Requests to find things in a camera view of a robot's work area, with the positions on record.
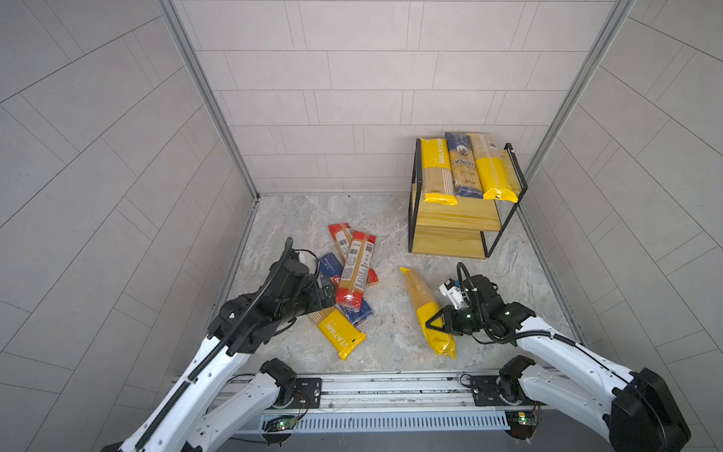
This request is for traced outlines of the blue clear spaghetti pack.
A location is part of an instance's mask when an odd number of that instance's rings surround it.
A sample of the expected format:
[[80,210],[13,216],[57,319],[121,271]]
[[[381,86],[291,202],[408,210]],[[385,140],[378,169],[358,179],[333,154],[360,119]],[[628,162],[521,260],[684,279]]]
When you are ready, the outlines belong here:
[[455,195],[482,199],[483,191],[470,137],[466,134],[446,132],[444,138],[450,156]]

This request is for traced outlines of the yellow kraft pasta pack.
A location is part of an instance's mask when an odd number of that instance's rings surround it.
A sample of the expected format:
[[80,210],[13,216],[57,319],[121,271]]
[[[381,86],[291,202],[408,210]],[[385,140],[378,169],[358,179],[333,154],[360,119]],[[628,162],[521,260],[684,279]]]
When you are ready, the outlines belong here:
[[457,359],[456,343],[453,336],[426,326],[427,320],[433,318],[441,310],[440,304],[436,301],[426,281],[416,269],[401,267],[400,271],[405,278],[412,299],[412,306],[427,344],[436,355]]
[[517,203],[517,194],[512,190],[505,165],[492,136],[469,134],[474,161],[482,186],[483,199]]

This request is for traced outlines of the yellow pasta pack wholewheat spaghetti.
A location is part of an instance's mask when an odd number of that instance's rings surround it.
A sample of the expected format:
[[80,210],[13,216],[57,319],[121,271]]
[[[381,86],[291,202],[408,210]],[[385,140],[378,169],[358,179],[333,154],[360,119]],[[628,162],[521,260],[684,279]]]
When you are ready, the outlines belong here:
[[422,139],[420,143],[424,201],[435,205],[457,205],[446,140]]

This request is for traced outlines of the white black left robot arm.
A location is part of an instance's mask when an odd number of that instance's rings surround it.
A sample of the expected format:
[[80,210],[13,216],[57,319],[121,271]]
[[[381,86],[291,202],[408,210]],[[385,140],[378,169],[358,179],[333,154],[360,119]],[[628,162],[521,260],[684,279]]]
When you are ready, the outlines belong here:
[[250,382],[210,408],[220,390],[254,352],[285,333],[299,318],[331,308],[336,287],[300,259],[286,239],[281,257],[255,292],[229,299],[211,322],[191,363],[153,413],[127,439],[107,451],[215,451],[250,418],[287,405],[297,374],[286,363],[264,363]]

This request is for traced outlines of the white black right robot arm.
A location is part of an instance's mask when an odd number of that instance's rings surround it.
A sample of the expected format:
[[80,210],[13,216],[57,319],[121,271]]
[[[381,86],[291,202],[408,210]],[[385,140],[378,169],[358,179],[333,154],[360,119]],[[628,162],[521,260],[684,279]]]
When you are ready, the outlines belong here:
[[668,384],[651,369],[631,370],[562,335],[530,308],[504,302],[494,282],[463,264],[441,290],[451,302],[423,315],[428,331],[484,333],[488,345],[525,351],[499,371],[495,392],[502,402],[551,407],[617,451],[681,451],[691,440]]

